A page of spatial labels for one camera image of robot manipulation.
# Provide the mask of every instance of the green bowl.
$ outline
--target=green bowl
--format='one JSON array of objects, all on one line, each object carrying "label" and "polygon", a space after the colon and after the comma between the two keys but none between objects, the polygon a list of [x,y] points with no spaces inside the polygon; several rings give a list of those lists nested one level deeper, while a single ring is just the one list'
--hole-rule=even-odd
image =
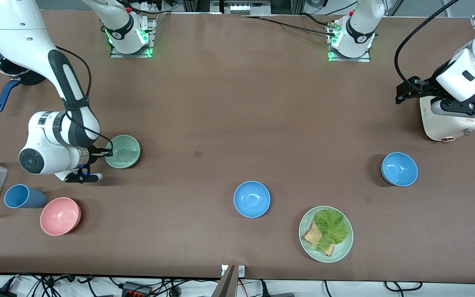
[{"label": "green bowl", "polygon": [[[330,257],[328,257],[323,252],[319,252],[318,250],[312,250],[311,244],[303,240],[302,238],[305,235],[305,232],[309,230],[311,222],[313,222],[313,220],[315,219],[315,215],[318,214],[319,211],[324,209],[332,209],[341,213],[343,216],[343,222],[347,226],[347,237],[344,239],[344,241],[335,246],[333,254]],[[351,223],[349,222],[345,214],[343,214],[340,210],[330,206],[318,206],[309,210],[307,214],[304,214],[302,221],[300,221],[300,228],[298,228],[298,234],[300,235],[300,243],[302,244],[303,250],[305,250],[305,252],[309,256],[311,256],[311,258],[323,263],[333,263],[342,260],[351,250],[351,246],[353,246],[353,228],[351,227]]]},{"label": "green bowl", "polygon": [[[114,168],[127,168],[137,163],[140,157],[140,144],[137,139],[129,135],[118,135],[111,139],[113,142],[113,156],[106,157],[106,162]],[[106,149],[110,149],[111,144],[108,142]]]}]

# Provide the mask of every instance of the cup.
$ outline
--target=cup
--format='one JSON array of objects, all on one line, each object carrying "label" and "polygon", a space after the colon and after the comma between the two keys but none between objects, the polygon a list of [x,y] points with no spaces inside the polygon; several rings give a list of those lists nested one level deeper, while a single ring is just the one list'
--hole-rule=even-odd
[{"label": "cup", "polygon": [[12,186],[5,194],[5,205],[9,208],[43,207],[47,202],[44,193],[31,189],[24,184]]}]

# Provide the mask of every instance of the lettuce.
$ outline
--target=lettuce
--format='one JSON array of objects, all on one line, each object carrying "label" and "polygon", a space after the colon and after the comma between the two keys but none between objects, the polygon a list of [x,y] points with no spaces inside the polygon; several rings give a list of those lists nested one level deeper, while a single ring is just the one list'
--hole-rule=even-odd
[{"label": "lettuce", "polygon": [[315,223],[322,232],[322,239],[311,246],[313,250],[323,252],[332,243],[339,244],[347,237],[347,226],[343,215],[332,209],[324,209],[315,215]]}]

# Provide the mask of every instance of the brown table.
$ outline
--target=brown table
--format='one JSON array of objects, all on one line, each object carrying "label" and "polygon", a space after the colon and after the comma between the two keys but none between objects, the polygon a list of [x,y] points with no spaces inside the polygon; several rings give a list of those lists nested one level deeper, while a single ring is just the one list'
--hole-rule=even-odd
[{"label": "brown table", "polygon": [[[394,103],[393,55],[422,19],[383,19],[372,62],[351,64],[328,62],[323,36],[208,14],[169,16],[151,59],[110,59],[93,12],[43,15],[54,43],[89,62],[103,133],[136,137],[143,154],[128,170],[94,164],[98,184],[26,173],[17,155],[28,119],[62,105],[48,82],[13,90],[0,113],[2,193],[23,183],[49,200],[72,197],[83,218],[51,237],[41,209],[8,209],[1,195],[0,272],[217,277],[236,263],[248,278],[475,282],[475,131],[435,143],[418,102]],[[435,19],[405,47],[405,75],[428,77],[473,36],[467,19]],[[85,68],[69,59],[85,86]],[[6,81],[0,75],[0,90]],[[394,151],[419,165],[413,186],[380,176]],[[246,180],[272,194],[257,219],[232,202]],[[300,219],[317,205],[353,225],[353,248],[334,264],[312,260],[298,240]]]}]

